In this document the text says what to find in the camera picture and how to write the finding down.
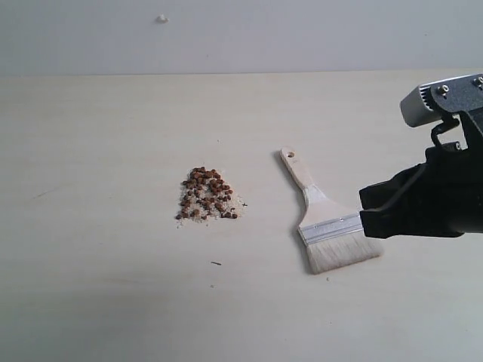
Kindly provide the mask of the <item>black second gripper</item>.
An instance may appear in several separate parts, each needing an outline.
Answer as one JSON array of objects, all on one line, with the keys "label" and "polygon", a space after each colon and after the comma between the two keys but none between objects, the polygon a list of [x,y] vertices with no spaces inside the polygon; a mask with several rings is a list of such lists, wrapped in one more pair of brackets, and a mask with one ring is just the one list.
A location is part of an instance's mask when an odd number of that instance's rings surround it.
[{"label": "black second gripper", "polygon": [[[389,200],[413,176],[424,171],[425,164],[359,190],[359,215],[366,236],[457,238],[466,233],[482,233],[482,112],[460,112],[459,117],[445,116],[431,130],[435,147],[426,161],[429,205],[406,197]],[[450,151],[438,136],[457,125],[462,126],[467,148]]]}]

